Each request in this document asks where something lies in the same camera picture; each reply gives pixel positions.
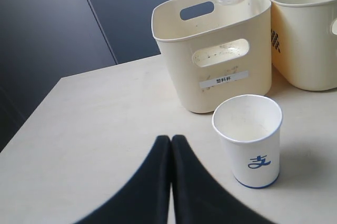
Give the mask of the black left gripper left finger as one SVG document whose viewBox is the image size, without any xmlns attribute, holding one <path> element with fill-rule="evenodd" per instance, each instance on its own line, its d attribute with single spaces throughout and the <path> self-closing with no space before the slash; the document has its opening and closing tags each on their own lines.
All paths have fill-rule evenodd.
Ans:
<svg viewBox="0 0 337 224">
<path fill-rule="evenodd" d="M 159 135 L 131 179 L 77 223 L 167 223 L 171 190 L 171 140 Z"/>
</svg>

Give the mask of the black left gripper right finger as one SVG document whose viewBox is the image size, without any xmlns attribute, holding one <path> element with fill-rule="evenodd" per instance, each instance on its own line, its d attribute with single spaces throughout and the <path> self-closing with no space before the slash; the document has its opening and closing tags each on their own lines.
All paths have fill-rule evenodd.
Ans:
<svg viewBox="0 0 337 224">
<path fill-rule="evenodd" d="M 171 141 L 176 223 L 263 223 L 205 169 L 183 135 Z"/>
</svg>

